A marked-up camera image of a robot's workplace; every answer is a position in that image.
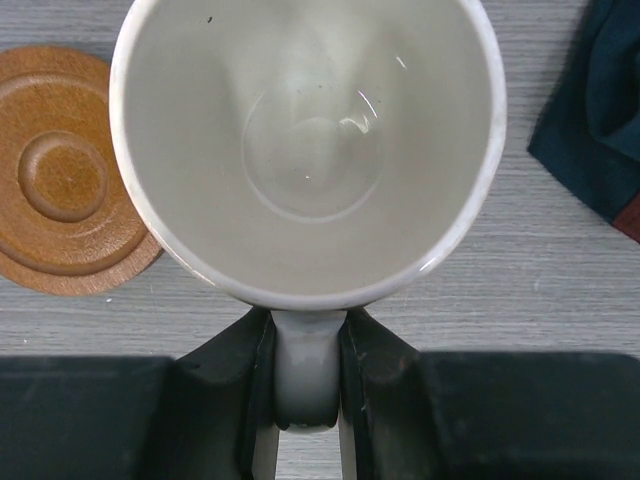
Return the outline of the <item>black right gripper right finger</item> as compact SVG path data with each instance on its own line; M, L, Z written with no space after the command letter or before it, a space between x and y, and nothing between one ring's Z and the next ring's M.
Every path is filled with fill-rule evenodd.
M422 352L366 311L339 333L347 479L635 479L639 362Z

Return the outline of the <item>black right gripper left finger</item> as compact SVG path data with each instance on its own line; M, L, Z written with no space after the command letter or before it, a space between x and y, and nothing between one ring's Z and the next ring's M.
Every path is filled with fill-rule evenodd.
M5 356L5 479L271 479L275 329L254 308L174 359Z

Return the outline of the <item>brown wooden coaster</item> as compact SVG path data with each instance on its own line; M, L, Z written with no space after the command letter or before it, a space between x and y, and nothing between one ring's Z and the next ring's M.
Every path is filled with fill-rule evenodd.
M161 255L118 171L108 83L108 64L78 50L1 54L1 274L21 286L96 294Z

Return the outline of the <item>white speckled ceramic mug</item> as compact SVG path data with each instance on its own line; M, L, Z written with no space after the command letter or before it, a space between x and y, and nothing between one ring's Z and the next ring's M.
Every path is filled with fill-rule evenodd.
M325 430L348 311L428 274L481 210L506 79L478 1L136 1L109 118L153 236L271 314L278 427Z

